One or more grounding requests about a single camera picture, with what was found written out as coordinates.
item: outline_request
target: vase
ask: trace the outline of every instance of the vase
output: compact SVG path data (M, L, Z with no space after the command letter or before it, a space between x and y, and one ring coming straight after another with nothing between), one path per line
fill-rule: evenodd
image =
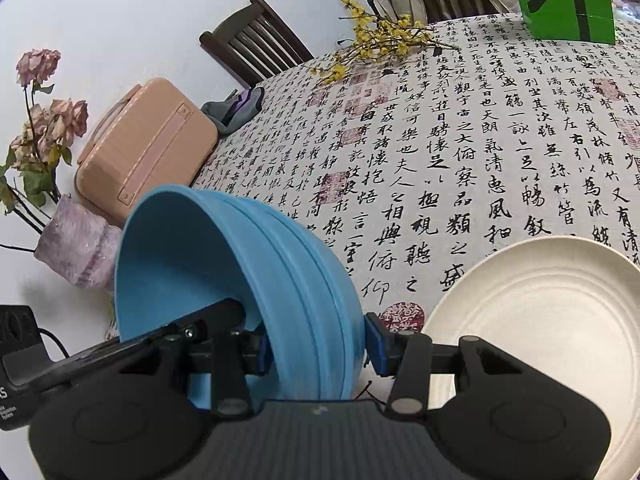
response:
M70 196L62 196L34 256L71 285L112 291L121 234Z

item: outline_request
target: calligraphy tablecloth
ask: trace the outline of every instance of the calligraphy tablecloth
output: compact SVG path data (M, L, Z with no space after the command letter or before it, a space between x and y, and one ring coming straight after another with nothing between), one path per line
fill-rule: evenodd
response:
M194 187L305 225L395 330L420 330L465 271L529 237L592 238L640 265L640 28L617 22L616 46L534 40L517 14L435 29L461 50L329 87L305 66L265 81L262 112ZM370 365L367 380L386 397Z

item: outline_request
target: white wall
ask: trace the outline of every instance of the white wall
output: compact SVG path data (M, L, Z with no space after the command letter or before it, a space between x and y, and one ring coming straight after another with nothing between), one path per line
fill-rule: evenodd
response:
M350 35L338 0L266 0L309 50L323 54ZM164 76L196 104L224 99L236 81L201 48L198 37L248 0L2 0L0 2L0 156L21 131L23 95L15 64L32 48L62 59L53 96L86 99L89 128L139 82ZM77 155L81 143L74 146ZM58 180L71 192L73 171ZM14 215L0 217L0 242L34 248L37 234ZM72 288L29 253L0 248L0 303L28 304L38 324L73 353L102 339L108 298ZM49 346L50 354L58 356ZM10 480L39 479L26 430L0 433L0 467Z

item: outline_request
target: beige plate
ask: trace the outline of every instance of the beige plate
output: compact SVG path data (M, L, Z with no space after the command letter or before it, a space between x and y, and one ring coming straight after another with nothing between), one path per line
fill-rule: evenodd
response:
M612 431L596 480L638 474L640 270L619 252L571 236L509 246L460 278L422 332L441 344L480 336L591 399ZM437 408L455 389L431 379Z

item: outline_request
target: case handle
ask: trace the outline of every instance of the case handle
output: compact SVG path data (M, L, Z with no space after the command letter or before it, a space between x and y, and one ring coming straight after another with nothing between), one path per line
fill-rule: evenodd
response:
M140 85L135 85L131 90L129 90L122 97L122 99L120 99L116 104L114 104L111 107L111 109L102 116L102 118L100 119L100 122L94 128L91 134L91 137L89 137L89 141L85 144L84 148L82 149L82 152L80 152L80 155L78 155L78 159L77 159L78 166L80 166L84 162L87 155L91 153L91 150L94 148L96 142L100 140L100 138L105 133L107 128L111 126L111 123L113 123L115 118L119 115L119 113L127 105L127 103L131 101L131 98L138 92L138 90L140 90L140 88L141 88Z

